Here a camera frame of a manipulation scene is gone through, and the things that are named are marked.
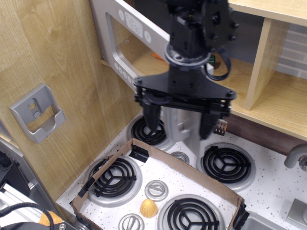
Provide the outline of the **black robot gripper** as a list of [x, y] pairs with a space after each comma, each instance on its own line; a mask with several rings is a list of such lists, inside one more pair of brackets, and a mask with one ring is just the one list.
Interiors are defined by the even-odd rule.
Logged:
[[212, 81], [205, 68], [183, 69], [170, 66], [169, 71], [138, 77], [135, 100], [143, 107], [145, 122], [156, 131], [161, 107], [201, 113], [200, 139], [206, 140], [213, 133], [219, 119], [230, 113], [230, 103], [236, 92]]

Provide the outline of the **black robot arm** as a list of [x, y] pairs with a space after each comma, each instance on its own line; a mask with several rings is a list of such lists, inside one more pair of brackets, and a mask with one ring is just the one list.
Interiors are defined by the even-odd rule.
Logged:
[[207, 139], [220, 119], [230, 114], [235, 91], [219, 84], [227, 74], [212, 75], [207, 63], [217, 52], [227, 69], [231, 61], [223, 45], [235, 39], [238, 24], [225, 0], [168, 0], [170, 40], [165, 47], [169, 70], [137, 78], [135, 100], [144, 120], [156, 131], [161, 107], [201, 113], [199, 136]]

